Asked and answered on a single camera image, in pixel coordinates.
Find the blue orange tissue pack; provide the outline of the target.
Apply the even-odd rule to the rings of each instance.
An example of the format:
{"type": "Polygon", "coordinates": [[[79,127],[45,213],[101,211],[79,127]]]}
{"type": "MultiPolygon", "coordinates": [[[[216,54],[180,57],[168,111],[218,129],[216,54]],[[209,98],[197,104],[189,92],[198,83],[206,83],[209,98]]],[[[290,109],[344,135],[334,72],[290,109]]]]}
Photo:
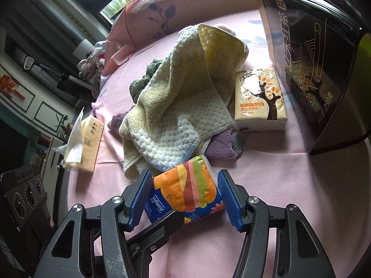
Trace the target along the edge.
{"type": "Polygon", "coordinates": [[[189,223],[224,209],[216,177],[202,154],[154,177],[145,204],[152,223],[169,211],[181,212],[189,223]]]}

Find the purple knitted cloth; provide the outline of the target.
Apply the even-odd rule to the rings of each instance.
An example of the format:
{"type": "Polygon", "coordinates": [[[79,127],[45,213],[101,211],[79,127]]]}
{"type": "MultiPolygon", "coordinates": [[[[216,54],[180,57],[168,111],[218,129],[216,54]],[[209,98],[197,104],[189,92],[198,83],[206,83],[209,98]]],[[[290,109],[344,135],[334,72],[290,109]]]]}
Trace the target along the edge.
{"type": "Polygon", "coordinates": [[[232,129],[221,132],[211,138],[207,148],[195,150],[195,155],[204,154],[208,159],[233,161],[243,152],[245,138],[232,129]]]}

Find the yellow white waffle towel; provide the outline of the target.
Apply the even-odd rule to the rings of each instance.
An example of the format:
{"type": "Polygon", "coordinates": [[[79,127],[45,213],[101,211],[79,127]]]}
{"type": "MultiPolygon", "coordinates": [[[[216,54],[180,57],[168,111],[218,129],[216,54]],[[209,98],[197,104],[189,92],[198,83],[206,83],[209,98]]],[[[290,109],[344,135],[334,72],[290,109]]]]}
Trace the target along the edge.
{"type": "Polygon", "coordinates": [[[221,28],[199,24],[179,32],[119,128],[125,176],[172,169],[231,128],[228,104],[247,56],[247,45],[221,28]]]}

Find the yellow soft tissue pack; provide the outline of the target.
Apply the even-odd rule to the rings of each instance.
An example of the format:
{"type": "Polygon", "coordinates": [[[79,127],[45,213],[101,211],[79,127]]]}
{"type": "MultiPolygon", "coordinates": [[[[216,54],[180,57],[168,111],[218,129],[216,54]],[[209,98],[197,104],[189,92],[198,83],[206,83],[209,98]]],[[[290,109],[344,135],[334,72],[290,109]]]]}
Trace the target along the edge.
{"type": "Polygon", "coordinates": [[[62,166],[74,171],[93,173],[104,130],[104,123],[92,115],[78,115],[67,143],[53,148],[63,156],[62,166]]]}

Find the black speaker box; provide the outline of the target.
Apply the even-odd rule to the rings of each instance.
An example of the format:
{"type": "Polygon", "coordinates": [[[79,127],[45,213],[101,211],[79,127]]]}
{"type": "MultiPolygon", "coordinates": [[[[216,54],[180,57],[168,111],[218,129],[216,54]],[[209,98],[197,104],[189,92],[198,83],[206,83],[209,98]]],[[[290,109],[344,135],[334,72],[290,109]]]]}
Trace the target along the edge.
{"type": "Polygon", "coordinates": [[[47,193],[37,164],[12,169],[1,174],[1,195],[15,227],[23,228],[27,221],[50,223],[47,193]]]}

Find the small potted plant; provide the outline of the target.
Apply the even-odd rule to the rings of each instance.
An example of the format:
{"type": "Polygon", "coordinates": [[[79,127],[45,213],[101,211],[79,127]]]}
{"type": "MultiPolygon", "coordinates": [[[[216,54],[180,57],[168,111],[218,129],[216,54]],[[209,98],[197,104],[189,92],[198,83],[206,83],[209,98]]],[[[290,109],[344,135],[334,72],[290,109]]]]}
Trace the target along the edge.
{"type": "Polygon", "coordinates": [[[70,122],[68,122],[69,117],[67,115],[59,116],[58,114],[56,114],[56,118],[57,125],[55,127],[57,128],[56,130],[57,137],[61,141],[65,141],[67,136],[71,133],[73,125],[70,122]]]}

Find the orange tree tissue pack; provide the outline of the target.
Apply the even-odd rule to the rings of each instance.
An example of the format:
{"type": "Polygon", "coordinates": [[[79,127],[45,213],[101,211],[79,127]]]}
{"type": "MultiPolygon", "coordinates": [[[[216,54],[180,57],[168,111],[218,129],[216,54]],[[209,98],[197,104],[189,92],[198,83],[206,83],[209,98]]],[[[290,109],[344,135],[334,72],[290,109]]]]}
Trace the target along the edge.
{"type": "Polygon", "coordinates": [[[287,123],[284,96],[273,68],[235,74],[235,129],[283,131],[287,123]]]}

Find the green knitted scrunchie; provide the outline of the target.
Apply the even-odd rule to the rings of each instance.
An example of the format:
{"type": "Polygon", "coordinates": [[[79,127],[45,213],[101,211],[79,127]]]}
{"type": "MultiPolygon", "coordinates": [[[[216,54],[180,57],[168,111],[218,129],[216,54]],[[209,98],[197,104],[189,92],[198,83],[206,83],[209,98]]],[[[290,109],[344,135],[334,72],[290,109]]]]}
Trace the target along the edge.
{"type": "Polygon", "coordinates": [[[145,74],[140,79],[134,80],[130,84],[130,95],[135,104],[138,102],[141,92],[147,86],[161,64],[162,60],[153,59],[152,62],[147,65],[145,74]]]}

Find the pile of clothes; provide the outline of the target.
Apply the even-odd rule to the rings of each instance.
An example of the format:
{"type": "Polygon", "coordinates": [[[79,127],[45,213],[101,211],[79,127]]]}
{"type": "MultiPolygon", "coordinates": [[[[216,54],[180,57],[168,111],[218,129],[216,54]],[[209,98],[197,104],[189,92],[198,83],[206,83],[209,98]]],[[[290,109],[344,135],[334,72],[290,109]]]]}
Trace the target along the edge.
{"type": "Polygon", "coordinates": [[[106,44],[106,40],[97,42],[77,65],[79,78],[93,88],[93,98],[97,98],[101,91],[101,74],[104,70],[106,44]]]}

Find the black gold tea box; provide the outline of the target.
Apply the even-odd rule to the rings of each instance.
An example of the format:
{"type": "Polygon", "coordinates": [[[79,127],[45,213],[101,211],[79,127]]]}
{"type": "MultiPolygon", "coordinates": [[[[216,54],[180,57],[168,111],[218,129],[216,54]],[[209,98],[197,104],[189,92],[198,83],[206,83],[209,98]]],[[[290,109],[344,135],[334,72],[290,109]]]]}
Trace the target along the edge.
{"type": "Polygon", "coordinates": [[[347,0],[256,0],[309,154],[370,136],[370,28],[347,0]]]}

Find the blue pink plush elephant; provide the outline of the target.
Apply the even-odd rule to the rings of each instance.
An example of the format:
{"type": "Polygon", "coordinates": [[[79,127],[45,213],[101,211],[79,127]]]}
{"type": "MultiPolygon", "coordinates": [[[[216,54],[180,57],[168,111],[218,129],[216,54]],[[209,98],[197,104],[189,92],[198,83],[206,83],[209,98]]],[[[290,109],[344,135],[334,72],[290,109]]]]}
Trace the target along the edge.
{"type": "Polygon", "coordinates": [[[230,28],[226,27],[226,26],[217,25],[216,28],[217,29],[220,29],[220,30],[222,30],[224,32],[227,32],[227,33],[231,34],[232,36],[236,36],[236,33],[233,30],[231,30],[230,28]]]}

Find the pink floral pillow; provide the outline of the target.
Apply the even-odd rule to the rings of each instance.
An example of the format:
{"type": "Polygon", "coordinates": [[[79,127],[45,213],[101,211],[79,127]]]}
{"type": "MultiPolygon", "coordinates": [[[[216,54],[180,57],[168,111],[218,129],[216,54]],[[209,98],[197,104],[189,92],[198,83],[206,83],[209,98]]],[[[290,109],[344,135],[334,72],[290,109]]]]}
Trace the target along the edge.
{"type": "Polygon", "coordinates": [[[112,26],[102,76],[110,76],[132,53],[186,26],[255,7],[255,0],[134,0],[112,26]]]}

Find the red wall ornament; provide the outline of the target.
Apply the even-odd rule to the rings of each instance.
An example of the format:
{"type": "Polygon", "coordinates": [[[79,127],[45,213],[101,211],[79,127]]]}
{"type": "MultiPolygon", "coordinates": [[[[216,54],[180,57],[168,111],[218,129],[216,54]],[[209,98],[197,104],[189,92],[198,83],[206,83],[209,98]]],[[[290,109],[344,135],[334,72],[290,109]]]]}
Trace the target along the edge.
{"type": "Polygon", "coordinates": [[[1,75],[0,78],[0,89],[3,94],[5,94],[6,97],[12,99],[13,97],[11,94],[15,94],[18,96],[22,101],[25,100],[25,96],[18,91],[18,87],[21,84],[14,79],[12,76],[8,74],[1,75]]]}

